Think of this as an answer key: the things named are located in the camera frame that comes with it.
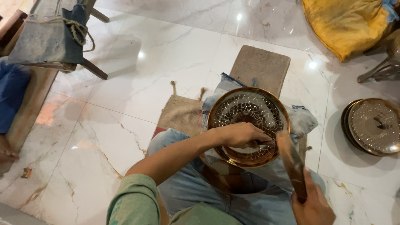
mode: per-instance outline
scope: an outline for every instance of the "bare foot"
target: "bare foot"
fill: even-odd
[[[0,134],[0,163],[14,162],[18,159],[18,154],[11,150],[5,134]]]

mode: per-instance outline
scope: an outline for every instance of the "person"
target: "person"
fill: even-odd
[[[174,225],[333,224],[336,216],[307,169],[304,204],[295,193],[291,196],[273,184],[258,193],[228,194],[199,173],[204,166],[199,154],[222,145],[256,148],[255,140],[271,138],[246,122],[191,138],[173,129],[159,133],[149,144],[150,156],[133,165],[123,178],[108,208],[106,224],[160,224],[158,192]]]
[[[30,80],[28,67],[7,64],[7,60],[8,56],[0,58],[0,163],[19,159],[18,154],[12,150],[6,134],[22,104]]]

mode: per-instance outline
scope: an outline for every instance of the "stack of plates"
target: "stack of plates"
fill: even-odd
[[[400,110],[383,99],[348,104],[340,120],[345,137],[358,149],[376,156],[400,152]]]

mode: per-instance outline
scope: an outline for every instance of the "green t-shirt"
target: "green t-shirt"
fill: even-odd
[[[122,179],[107,211],[107,225],[160,224],[156,183],[149,176],[132,174]],[[206,203],[176,213],[170,225],[242,225],[231,215]]]

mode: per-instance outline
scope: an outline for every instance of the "knee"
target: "knee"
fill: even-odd
[[[325,186],[325,182],[322,179],[322,177],[312,170],[310,170],[310,174],[311,174],[311,177],[312,177],[312,180],[314,181],[314,183],[321,186],[322,193],[325,195],[326,186]]]
[[[169,128],[166,131],[158,133],[151,141],[148,147],[149,155],[158,152],[160,149],[172,143],[188,139],[189,136]]]

